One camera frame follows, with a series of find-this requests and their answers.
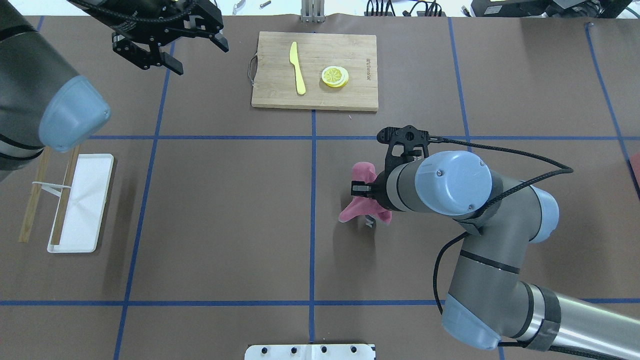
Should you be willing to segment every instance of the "wooden chopstick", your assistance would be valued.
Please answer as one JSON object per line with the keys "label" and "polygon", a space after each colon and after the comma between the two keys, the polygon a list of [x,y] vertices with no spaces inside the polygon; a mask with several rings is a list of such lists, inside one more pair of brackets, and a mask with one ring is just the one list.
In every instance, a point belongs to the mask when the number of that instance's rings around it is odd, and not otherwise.
{"label": "wooden chopstick", "polygon": [[[44,181],[47,174],[47,166],[49,165],[49,159],[51,158],[51,148],[45,147],[40,155],[40,162],[38,164],[38,170],[36,171],[36,179],[34,181]],[[40,199],[40,189],[42,185],[32,184],[31,195],[29,196],[29,202],[27,203],[27,210],[24,213],[24,219],[22,220],[22,228],[20,229],[20,236],[18,242],[28,243],[31,236],[31,228],[33,227],[33,221],[36,217],[36,209],[38,208],[38,200]]]}
{"label": "wooden chopstick", "polygon": [[[71,186],[71,184],[73,183],[74,174],[76,173],[78,155],[80,155],[80,145],[74,147],[74,149],[71,150],[71,157],[69,158],[69,164],[67,165],[67,173],[65,174],[65,180],[62,185]],[[60,191],[60,202],[58,203],[56,220],[53,223],[51,245],[60,245],[60,237],[62,236],[62,225],[65,222],[65,215],[67,214],[67,204],[69,203],[70,193],[70,188],[62,188],[62,190]]]}

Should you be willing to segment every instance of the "brown table surface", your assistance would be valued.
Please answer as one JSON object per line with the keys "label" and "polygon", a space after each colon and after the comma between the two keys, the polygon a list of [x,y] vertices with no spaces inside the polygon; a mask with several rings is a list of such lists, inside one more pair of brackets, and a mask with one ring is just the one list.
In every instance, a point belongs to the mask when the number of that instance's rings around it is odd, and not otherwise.
{"label": "brown table surface", "polygon": [[[539,184],[560,224],[531,245],[522,279],[640,317],[640,202],[625,159],[640,151],[640,22],[594,20],[587,33],[586,21],[227,17],[231,51],[180,39],[176,76],[118,57],[93,19],[44,18],[43,36],[113,110],[82,152],[118,164],[91,254],[47,253],[46,193],[31,241],[17,242],[36,161],[0,184],[0,358],[242,359],[250,344],[312,340],[374,343],[379,360],[569,359],[476,350],[442,329],[431,272],[460,233],[453,221],[396,213],[372,231],[337,217],[351,166],[382,169],[374,136],[386,126],[548,156],[575,173]],[[379,112],[252,108],[259,31],[377,35]],[[551,170],[477,153],[512,177]],[[48,181],[66,161],[54,154]],[[442,296],[458,249],[442,262]]]}

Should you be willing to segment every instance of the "light blue joint cap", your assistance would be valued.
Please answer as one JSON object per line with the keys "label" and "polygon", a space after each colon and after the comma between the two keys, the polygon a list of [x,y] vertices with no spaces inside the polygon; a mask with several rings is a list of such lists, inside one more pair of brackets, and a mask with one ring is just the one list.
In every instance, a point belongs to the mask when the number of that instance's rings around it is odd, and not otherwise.
{"label": "light blue joint cap", "polygon": [[78,75],[53,96],[42,115],[40,141],[65,152],[85,141],[110,118],[111,108],[89,80]]}
{"label": "light blue joint cap", "polygon": [[542,220],[540,222],[540,230],[538,230],[538,234],[530,242],[541,243],[551,235],[553,230],[556,230],[558,220],[560,219],[560,209],[558,208],[558,203],[551,194],[545,190],[540,190],[535,186],[532,186],[531,188],[536,193],[536,196],[538,196],[538,201],[540,201]]}
{"label": "light blue joint cap", "polygon": [[460,304],[451,294],[442,313],[442,326],[454,338],[481,350],[493,350],[501,336],[469,309]]}
{"label": "light blue joint cap", "polygon": [[491,194],[489,168],[468,151],[442,151],[426,158],[415,173],[415,190],[433,211],[456,216],[471,213]]}

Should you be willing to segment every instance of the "wooden cutting board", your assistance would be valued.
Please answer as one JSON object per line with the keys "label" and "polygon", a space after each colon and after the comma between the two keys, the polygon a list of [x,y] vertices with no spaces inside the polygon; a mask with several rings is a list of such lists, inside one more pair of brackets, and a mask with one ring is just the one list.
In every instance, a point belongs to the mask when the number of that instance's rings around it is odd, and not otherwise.
{"label": "wooden cutting board", "polygon": [[[307,92],[298,95],[294,67],[289,62],[292,42]],[[277,33],[261,31],[258,66],[251,105],[256,108],[317,110],[378,110],[378,50],[375,35]],[[331,88],[322,82],[330,65],[349,72],[349,82]]]}

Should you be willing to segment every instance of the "blue tape line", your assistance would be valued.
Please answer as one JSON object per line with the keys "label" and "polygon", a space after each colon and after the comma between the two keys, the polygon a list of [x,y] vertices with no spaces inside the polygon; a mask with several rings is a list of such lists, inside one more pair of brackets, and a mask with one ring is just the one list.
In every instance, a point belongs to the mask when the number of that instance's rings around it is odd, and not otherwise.
{"label": "blue tape line", "polygon": [[587,43],[589,44],[589,51],[591,52],[593,67],[596,70],[596,75],[598,76],[598,81],[600,82],[600,87],[602,88],[604,99],[607,102],[607,107],[609,108],[609,114],[611,115],[611,121],[613,122],[613,127],[615,127],[616,134],[618,135],[618,141],[620,143],[620,149],[622,150],[622,155],[625,157],[625,163],[627,163],[627,169],[629,171],[629,174],[631,175],[631,180],[634,184],[634,187],[636,188],[636,195],[638,196],[638,199],[640,199],[640,187],[638,187],[638,182],[636,181],[634,169],[633,167],[631,167],[631,162],[629,162],[629,153],[627,152],[627,146],[625,145],[625,141],[622,139],[622,132],[620,131],[620,125],[618,124],[616,113],[613,111],[613,105],[611,104],[611,99],[609,98],[609,92],[607,91],[607,87],[604,85],[604,79],[602,78],[602,73],[600,72],[600,66],[598,65],[598,59],[596,58],[596,52],[593,49],[593,42],[591,41],[591,33],[589,32],[589,28],[591,26],[593,26],[593,23],[587,22],[584,25],[584,33],[587,36]]}
{"label": "blue tape line", "polygon": [[0,306],[122,306],[124,301],[101,300],[0,300]]}
{"label": "blue tape line", "polygon": [[311,110],[311,212],[309,243],[309,343],[316,339],[316,168],[317,128],[316,111]]}
{"label": "blue tape line", "polygon": [[238,300],[238,301],[129,301],[129,306],[308,306],[307,300]]}
{"label": "blue tape line", "polygon": [[435,300],[316,300],[317,306],[434,306]]}
{"label": "blue tape line", "polygon": [[153,140],[154,135],[93,135],[89,140]]}
{"label": "blue tape line", "polygon": [[[640,304],[640,298],[585,298],[591,304]],[[435,300],[314,300],[314,306],[435,306]],[[0,306],[123,306],[124,301],[102,300],[0,300]],[[309,306],[309,300],[130,300],[127,306],[240,307]]]}
{"label": "blue tape line", "polygon": [[[444,138],[467,140],[467,136],[443,135]],[[93,135],[91,140],[313,140],[307,135]],[[526,136],[526,135],[469,135],[471,140],[619,140],[617,136]],[[640,136],[622,136],[623,140],[640,140]],[[375,136],[319,135],[316,140],[376,140]]]}
{"label": "blue tape line", "polygon": [[44,23],[44,16],[40,17],[40,20],[38,21],[38,27],[36,28],[36,30],[39,32],[40,29],[42,29],[42,24]]}
{"label": "blue tape line", "polygon": [[280,135],[160,135],[160,140],[311,140],[311,136]]}
{"label": "blue tape line", "polygon": [[[175,42],[171,44],[170,55],[173,56],[175,50]],[[124,295],[124,304],[122,306],[122,314],[120,315],[120,326],[118,328],[118,337],[116,339],[116,347],[113,352],[113,359],[117,360],[120,357],[120,347],[122,345],[122,336],[124,334],[124,327],[127,320],[127,309],[129,307],[129,297],[131,296],[131,285],[133,283],[133,274],[136,269],[136,259],[138,258],[138,247],[140,246],[140,235],[142,234],[142,224],[145,219],[145,211],[147,209],[147,199],[149,195],[149,186],[151,184],[151,177],[154,169],[154,162],[156,160],[156,149],[158,144],[158,136],[160,135],[160,126],[162,124],[162,115],[164,113],[164,100],[166,99],[166,89],[169,86],[170,70],[167,69],[164,73],[164,85],[162,89],[162,97],[160,98],[160,105],[158,107],[158,117],[156,121],[156,131],[154,136],[154,143],[151,146],[151,155],[149,157],[149,166],[147,169],[147,179],[145,181],[145,189],[142,195],[142,204],[140,206],[140,215],[138,218],[138,228],[136,230],[136,239],[133,244],[133,252],[131,254],[131,264],[129,265],[129,276],[127,278],[127,287]]]}
{"label": "blue tape line", "polygon": [[449,37],[451,38],[451,52],[453,54],[453,66],[456,69],[456,82],[458,83],[458,97],[460,98],[460,111],[462,112],[462,124],[465,127],[465,137],[467,142],[471,141],[469,137],[469,124],[467,122],[467,109],[465,107],[465,96],[462,92],[462,79],[460,78],[460,67],[458,66],[458,53],[456,52],[456,39],[453,35],[453,22],[449,21]]}
{"label": "blue tape line", "polygon": [[639,298],[595,298],[582,299],[592,304],[640,304]]}
{"label": "blue tape line", "polygon": [[377,140],[375,136],[317,136],[318,140]]}

